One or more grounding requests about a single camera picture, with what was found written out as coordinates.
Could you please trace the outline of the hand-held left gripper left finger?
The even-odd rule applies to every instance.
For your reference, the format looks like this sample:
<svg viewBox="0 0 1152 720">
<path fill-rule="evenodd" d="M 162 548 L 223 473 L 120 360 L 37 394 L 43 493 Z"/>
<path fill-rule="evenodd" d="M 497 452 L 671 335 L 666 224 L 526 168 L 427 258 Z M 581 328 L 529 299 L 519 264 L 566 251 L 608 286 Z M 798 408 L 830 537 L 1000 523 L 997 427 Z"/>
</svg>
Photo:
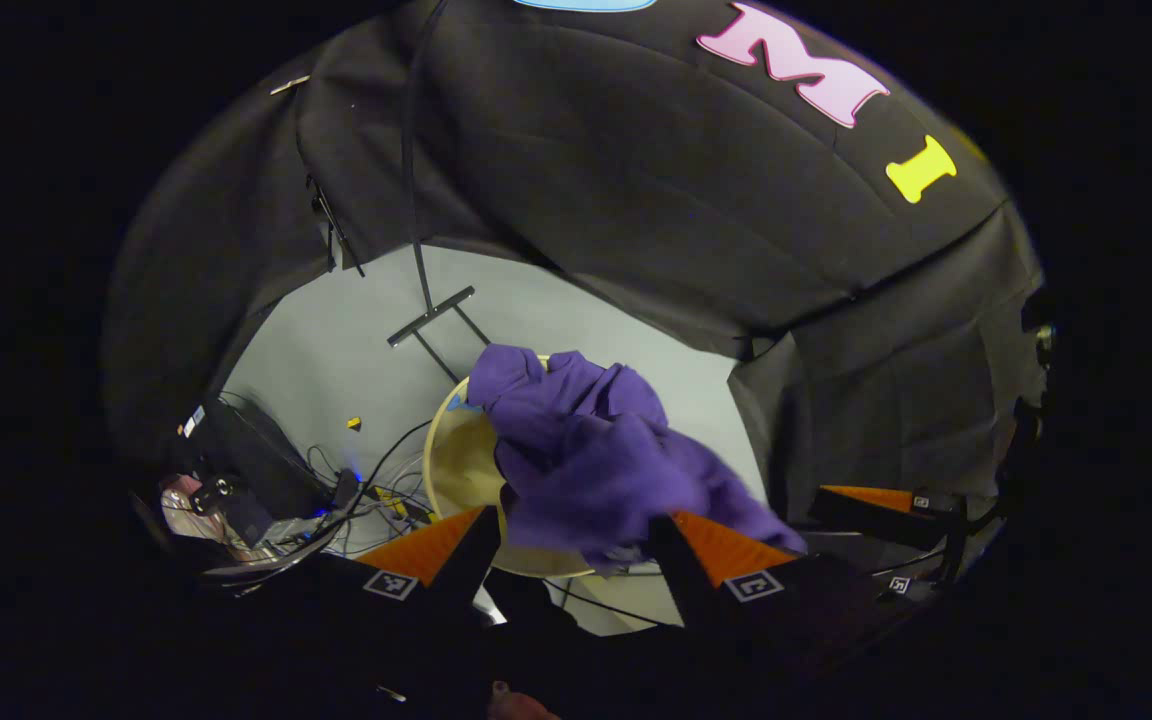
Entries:
<svg viewBox="0 0 1152 720">
<path fill-rule="evenodd" d="M 257 593 L 259 706 L 484 706 L 502 670 L 473 598 L 499 548 L 479 507 L 361 558 L 308 560 Z"/>
</svg>

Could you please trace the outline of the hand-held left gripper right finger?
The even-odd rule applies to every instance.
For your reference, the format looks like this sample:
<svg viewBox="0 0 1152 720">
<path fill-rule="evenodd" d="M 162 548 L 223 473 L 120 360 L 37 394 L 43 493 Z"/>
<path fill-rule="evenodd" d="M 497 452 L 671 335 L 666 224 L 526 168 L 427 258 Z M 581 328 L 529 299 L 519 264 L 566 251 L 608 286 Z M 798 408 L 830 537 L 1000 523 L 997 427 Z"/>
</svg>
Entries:
<svg viewBox="0 0 1152 720">
<path fill-rule="evenodd" d="M 809 682 L 899 626 L 899 596 L 828 553 L 796 555 L 692 511 L 649 521 L 649 552 L 708 659 Z"/>
</svg>

